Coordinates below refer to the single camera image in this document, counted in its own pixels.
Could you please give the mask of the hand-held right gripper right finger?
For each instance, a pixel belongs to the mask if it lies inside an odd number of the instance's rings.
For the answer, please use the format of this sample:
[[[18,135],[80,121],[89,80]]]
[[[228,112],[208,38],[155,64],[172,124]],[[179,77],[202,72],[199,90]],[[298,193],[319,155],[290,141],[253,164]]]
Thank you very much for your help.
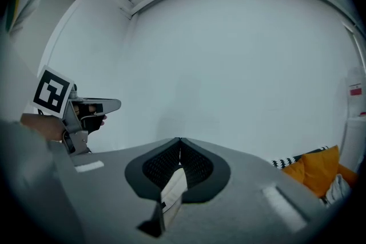
[[[230,178],[210,201],[181,206],[172,243],[311,242],[325,208],[304,185],[255,155],[189,142],[224,159]]]

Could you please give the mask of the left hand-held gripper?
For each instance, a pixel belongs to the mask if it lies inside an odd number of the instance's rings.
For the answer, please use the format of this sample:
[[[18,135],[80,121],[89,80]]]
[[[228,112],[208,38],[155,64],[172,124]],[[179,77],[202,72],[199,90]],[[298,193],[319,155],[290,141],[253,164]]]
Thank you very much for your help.
[[[70,155],[87,154],[90,133],[103,125],[106,113],[121,107],[118,99],[83,98],[77,94],[77,86],[69,78],[44,66],[31,104],[37,114],[30,115],[30,128],[50,141],[60,141]],[[79,119],[74,104],[96,107],[94,115]]]

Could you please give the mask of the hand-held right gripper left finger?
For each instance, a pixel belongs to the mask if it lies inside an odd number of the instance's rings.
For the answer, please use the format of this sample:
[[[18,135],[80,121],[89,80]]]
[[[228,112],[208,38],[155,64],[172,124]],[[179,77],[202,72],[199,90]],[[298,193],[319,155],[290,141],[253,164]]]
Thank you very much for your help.
[[[177,164],[179,142],[74,157],[51,143],[51,234],[63,243],[179,243],[179,221],[166,227],[161,208],[164,163]]]

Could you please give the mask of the person's left hand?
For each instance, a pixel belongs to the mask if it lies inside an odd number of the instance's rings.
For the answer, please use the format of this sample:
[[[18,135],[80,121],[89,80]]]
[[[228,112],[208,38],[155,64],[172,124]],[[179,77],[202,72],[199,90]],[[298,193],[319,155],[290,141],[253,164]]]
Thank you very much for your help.
[[[86,116],[94,115],[94,113],[96,112],[95,106],[86,104],[74,104],[73,109],[79,119]]]

